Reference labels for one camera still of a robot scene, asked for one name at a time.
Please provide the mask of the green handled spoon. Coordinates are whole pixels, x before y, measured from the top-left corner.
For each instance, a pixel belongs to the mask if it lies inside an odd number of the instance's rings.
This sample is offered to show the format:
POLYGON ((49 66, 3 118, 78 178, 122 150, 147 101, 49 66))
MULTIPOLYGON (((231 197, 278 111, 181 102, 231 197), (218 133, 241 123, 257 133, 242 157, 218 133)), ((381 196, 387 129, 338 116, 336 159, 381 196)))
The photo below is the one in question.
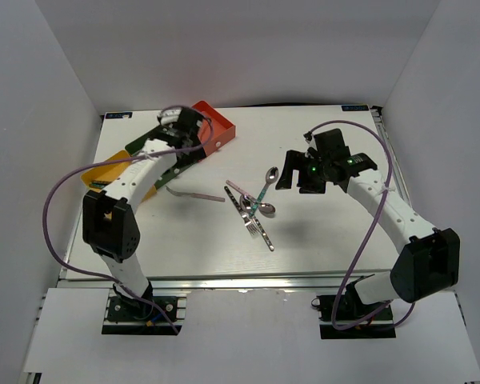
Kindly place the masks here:
POLYGON ((261 191, 259 192, 258 196, 256 197, 257 201, 254 204, 254 208, 252 209, 250 214, 248 214, 250 218, 255 216, 258 206, 262 203, 262 200, 265 197, 268 189, 277 182, 278 178, 279 178, 278 168, 276 166, 269 168, 268 171, 266 172, 265 184, 261 189, 261 191))

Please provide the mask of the pink handled fork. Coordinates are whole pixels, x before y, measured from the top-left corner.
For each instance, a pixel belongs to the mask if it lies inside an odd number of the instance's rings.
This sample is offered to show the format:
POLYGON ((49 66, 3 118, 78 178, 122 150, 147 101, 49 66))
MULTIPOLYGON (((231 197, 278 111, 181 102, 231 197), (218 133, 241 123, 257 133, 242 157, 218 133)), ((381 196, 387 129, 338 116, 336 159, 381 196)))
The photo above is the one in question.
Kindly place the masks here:
POLYGON ((209 194, 200 194, 200 193, 195 193, 195 192, 177 191, 177 190, 169 188, 168 186, 166 187, 166 190, 170 194, 172 194, 173 196, 176 196, 176 197, 196 198, 196 199, 208 200, 208 201, 213 201, 213 202, 225 202, 226 201, 223 197, 213 196, 213 195, 209 195, 209 194))

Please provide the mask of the silver fork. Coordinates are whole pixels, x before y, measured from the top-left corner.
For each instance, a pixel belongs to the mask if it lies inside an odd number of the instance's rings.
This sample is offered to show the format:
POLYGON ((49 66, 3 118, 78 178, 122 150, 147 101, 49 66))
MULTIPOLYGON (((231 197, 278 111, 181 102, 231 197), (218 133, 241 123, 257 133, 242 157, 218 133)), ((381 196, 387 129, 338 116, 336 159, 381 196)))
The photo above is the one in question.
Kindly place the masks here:
POLYGON ((248 218, 248 206, 245 204, 242 198, 239 201, 240 201, 240 207, 242 211, 242 217, 244 218, 246 228, 251 234, 259 233, 260 229, 258 228, 258 226, 255 224, 255 222, 252 219, 248 218))

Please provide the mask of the green handled knife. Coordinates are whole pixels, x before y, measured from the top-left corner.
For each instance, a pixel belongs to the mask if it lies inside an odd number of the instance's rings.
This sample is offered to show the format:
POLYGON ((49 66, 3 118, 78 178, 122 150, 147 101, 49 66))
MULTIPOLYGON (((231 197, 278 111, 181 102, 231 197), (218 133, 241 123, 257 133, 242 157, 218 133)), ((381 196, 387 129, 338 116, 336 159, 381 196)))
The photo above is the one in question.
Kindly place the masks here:
POLYGON ((97 182, 91 182, 89 184, 90 188, 95 188, 95 189, 103 189, 107 184, 106 183, 97 183, 97 182))

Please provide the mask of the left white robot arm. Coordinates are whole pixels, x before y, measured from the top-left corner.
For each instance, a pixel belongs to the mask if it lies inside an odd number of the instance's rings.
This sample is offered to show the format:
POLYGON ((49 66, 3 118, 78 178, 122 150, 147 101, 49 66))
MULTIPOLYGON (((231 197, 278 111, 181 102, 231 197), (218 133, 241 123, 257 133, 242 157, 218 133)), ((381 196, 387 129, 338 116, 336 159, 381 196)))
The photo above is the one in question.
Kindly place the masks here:
POLYGON ((125 308, 134 318, 144 319, 153 309, 146 294, 149 281, 142 272, 136 249, 140 230, 135 213, 157 180, 178 162, 192 162, 204 154, 199 133, 212 128, 211 119, 196 109, 177 106, 158 115, 158 125, 137 152, 139 159, 100 192, 89 191, 83 199, 83 241, 100 256, 114 278, 116 290, 127 297, 125 308))

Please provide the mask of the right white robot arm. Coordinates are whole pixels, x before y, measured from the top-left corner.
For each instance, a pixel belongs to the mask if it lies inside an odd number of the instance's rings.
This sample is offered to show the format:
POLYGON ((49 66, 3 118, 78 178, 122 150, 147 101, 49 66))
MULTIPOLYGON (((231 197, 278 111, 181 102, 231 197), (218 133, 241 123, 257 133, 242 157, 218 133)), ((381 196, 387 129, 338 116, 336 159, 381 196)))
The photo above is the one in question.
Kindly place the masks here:
POLYGON ((367 154, 350 152, 339 129, 308 132, 304 138, 306 151, 287 151, 277 189, 290 189, 294 172, 302 194, 324 194, 328 183, 339 186, 366 209, 398 253, 390 271, 342 289, 341 300, 351 317, 365 318, 395 299, 412 304, 458 283, 460 237, 453 229, 440 230, 417 214, 390 189, 367 154))

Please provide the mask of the red tray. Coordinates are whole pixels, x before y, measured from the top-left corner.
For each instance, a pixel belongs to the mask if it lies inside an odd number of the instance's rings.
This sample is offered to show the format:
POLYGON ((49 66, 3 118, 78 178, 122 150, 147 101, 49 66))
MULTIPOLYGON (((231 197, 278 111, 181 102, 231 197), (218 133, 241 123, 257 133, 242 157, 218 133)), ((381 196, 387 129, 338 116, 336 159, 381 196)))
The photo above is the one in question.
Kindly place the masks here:
POLYGON ((235 138, 236 125, 206 101, 199 101, 192 105, 192 107, 210 118, 214 127, 214 136, 211 141, 204 146, 201 152, 198 151, 197 162, 200 162, 219 151, 235 138))

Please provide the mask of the green tray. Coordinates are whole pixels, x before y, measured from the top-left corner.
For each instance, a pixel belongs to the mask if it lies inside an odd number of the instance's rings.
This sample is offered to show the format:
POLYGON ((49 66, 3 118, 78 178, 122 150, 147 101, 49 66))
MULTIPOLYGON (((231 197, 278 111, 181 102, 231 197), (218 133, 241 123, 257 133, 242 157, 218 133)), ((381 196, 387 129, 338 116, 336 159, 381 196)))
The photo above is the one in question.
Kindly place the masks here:
MULTIPOLYGON (((148 134, 144 134, 143 136, 136 138, 132 142, 129 142, 125 146, 126 152, 131 156, 136 156, 140 152, 140 150, 144 147, 146 141, 149 139, 148 134)), ((154 184, 154 187, 157 190, 160 190, 165 184, 176 178, 180 175, 180 173, 184 172, 194 164, 198 163, 196 158, 191 158, 189 155, 178 154, 177 155, 177 163, 169 168, 154 184)))

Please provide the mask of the yellow tray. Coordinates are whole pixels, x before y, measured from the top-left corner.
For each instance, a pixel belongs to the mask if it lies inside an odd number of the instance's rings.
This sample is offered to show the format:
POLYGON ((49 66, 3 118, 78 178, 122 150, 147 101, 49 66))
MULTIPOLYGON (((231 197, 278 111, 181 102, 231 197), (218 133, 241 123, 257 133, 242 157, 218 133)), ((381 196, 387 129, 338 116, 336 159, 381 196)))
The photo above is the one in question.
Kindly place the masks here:
MULTIPOLYGON (((120 150, 110 158, 106 160, 106 162, 129 158, 130 155, 126 152, 126 150, 120 150)), ((90 190, 94 190, 99 192, 99 189, 90 188, 89 184, 91 182, 97 183, 106 183, 107 185, 112 183, 117 177, 119 177, 122 172, 130 165, 130 162, 120 162, 115 164, 109 164, 105 166, 99 166, 88 170, 87 172, 83 173, 80 177, 83 184, 90 190)), ((152 186, 149 191, 144 196, 142 202, 150 199, 157 193, 157 189, 152 186)))

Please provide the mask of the pink handled spoon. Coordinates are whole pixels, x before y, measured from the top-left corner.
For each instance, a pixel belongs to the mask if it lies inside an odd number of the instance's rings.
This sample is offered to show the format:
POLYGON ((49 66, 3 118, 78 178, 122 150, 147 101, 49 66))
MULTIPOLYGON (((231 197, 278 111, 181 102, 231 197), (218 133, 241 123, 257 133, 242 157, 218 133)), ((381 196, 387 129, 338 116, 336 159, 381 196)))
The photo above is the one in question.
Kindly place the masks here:
POLYGON ((245 191, 243 188, 241 188, 237 184, 233 183, 231 180, 226 180, 226 184, 231 188, 233 188, 235 191, 239 192, 242 200, 247 200, 252 204, 254 204, 257 201, 256 197, 254 197, 253 195, 245 191))

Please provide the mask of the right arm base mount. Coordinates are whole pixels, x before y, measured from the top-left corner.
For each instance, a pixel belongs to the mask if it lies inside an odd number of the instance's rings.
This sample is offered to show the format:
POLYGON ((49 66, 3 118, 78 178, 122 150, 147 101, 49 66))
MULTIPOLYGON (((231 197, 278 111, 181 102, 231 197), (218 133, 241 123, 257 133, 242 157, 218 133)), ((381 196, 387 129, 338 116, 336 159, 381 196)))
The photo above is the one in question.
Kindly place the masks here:
MULTIPOLYGON (((310 306, 318 312, 320 337, 322 340, 359 340, 359 339, 390 339, 396 338, 394 316, 390 306, 364 322, 348 330, 336 330, 332 326, 332 309, 335 295, 319 295, 314 298, 310 306)), ((339 325, 348 325, 359 320, 366 314, 377 309, 379 303, 361 310, 355 310, 347 299, 342 297, 336 315, 339 325)))

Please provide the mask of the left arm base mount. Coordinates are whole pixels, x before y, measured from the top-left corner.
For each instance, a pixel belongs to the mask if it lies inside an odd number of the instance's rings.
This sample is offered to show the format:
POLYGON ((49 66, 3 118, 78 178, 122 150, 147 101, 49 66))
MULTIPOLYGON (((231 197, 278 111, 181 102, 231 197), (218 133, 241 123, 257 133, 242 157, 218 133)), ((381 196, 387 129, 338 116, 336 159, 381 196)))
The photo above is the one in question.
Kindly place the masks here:
MULTIPOLYGON (((153 301, 166 314, 177 331, 180 331, 186 316, 186 296, 155 294, 153 301)), ((101 333, 103 335, 176 336, 173 327, 162 312, 157 308, 132 306, 110 290, 101 333)))

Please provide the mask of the aluminium table frame rail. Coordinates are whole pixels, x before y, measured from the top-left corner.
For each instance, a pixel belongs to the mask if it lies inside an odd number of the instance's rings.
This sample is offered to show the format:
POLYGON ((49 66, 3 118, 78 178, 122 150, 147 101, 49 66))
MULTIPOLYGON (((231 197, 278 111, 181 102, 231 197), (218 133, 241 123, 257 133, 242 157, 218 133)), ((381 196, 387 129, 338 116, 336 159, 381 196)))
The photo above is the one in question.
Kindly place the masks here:
MULTIPOLYGON (((386 271, 360 270, 353 272, 350 280, 385 274, 386 271)), ((112 282, 103 278, 70 278, 69 272, 61 274, 56 288, 111 288, 112 282)), ((252 290, 252 289, 318 289, 338 288, 343 273, 292 273, 292 274, 230 274, 202 276, 149 277, 155 290, 252 290)))

